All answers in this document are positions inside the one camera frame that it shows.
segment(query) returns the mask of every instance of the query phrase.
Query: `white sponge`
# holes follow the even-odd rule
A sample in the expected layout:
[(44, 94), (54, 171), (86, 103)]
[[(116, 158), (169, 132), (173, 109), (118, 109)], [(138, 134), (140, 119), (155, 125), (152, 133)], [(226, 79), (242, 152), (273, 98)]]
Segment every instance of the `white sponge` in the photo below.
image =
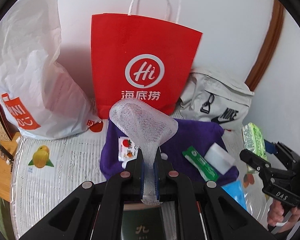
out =
[(235, 159), (217, 143), (214, 143), (209, 148), (204, 159), (222, 175), (225, 175), (235, 162)]

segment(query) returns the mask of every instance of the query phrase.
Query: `human hand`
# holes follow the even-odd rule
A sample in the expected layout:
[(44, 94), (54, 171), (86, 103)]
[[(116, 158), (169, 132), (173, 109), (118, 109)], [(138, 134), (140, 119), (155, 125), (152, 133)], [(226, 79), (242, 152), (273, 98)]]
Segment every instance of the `human hand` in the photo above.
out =
[[(270, 210), (268, 212), (268, 224), (275, 227), (277, 222), (283, 221), (283, 213), (284, 209), (281, 205), (281, 202), (278, 200), (273, 200), (273, 203), (270, 206)], [(292, 216), (288, 220), (288, 222), (280, 229), (279, 232), (287, 231), (294, 227), (294, 225), (298, 222), (300, 218), (300, 209), (294, 207), (291, 209)]]

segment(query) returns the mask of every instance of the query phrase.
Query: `yellow fruit picture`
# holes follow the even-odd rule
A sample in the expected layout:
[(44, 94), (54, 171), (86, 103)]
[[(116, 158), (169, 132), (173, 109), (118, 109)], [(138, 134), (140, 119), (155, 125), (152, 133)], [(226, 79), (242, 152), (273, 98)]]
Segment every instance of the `yellow fruit picture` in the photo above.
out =
[(32, 160), (29, 162), (28, 166), (36, 166), (41, 169), (44, 166), (54, 167), (52, 162), (49, 159), (50, 150), (47, 146), (41, 145), (38, 150), (33, 154)]

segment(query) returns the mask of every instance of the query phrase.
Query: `white circle logo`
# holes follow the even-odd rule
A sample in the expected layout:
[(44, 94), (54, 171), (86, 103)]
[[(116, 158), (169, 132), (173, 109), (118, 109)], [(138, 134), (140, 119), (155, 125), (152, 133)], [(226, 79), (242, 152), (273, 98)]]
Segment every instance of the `white circle logo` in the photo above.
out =
[[(148, 64), (148, 62), (146, 61), (147, 58), (154, 60), (158, 64), (159, 69), (160, 69), (160, 73), (159, 73), (157, 78), (154, 76), (155, 66), (152, 66), (151, 64)], [(132, 78), (130, 76), (131, 68), (137, 61), (139, 61), (141, 59), (144, 59), (145, 61), (143, 62), (143, 64), (140, 65), (139, 70), (137, 72), (133, 73), (133, 75), (135, 77), (134, 77), (134, 80), (132, 80)], [(129, 61), (129, 63), (127, 64), (126, 69), (125, 69), (125, 76), (126, 76), (127, 81), (132, 86), (134, 86), (136, 88), (150, 88), (150, 87), (153, 87), (153, 86), (157, 85), (162, 80), (163, 75), (164, 75), (164, 64), (163, 64), (163, 62), (161, 61), (161, 59), (159, 59), (158, 57), (156, 57), (154, 55), (151, 55), (151, 54), (141, 54), (141, 55), (138, 55), (138, 56), (134, 57), (132, 60)], [(146, 78), (148, 78), (150, 80), (154, 80), (154, 81), (152, 83), (148, 84), (148, 85), (141, 85), (141, 84), (136, 83), (136, 82), (139, 81), (140, 78), (143, 81)]]

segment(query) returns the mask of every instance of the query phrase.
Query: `white wall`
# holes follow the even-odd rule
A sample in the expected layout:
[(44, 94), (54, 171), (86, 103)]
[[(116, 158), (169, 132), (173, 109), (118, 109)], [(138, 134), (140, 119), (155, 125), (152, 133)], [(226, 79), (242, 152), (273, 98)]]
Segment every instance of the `white wall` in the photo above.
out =
[(300, 154), (300, 28), (287, 12), (278, 47), (244, 122), (255, 123), (266, 139)]
[[(58, 61), (93, 96), (91, 15), (127, 13), (131, 0), (58, 0), (62, 47)], [(177, 9), (177, 0), (170, 0)], [(228, 70), (244, 80), (265, 37), (273, 0), (182, 0), (179, 23), (203, 32), (195, 65)], [(140, 14), (164, 18), (166, 0), (140, 0)]]

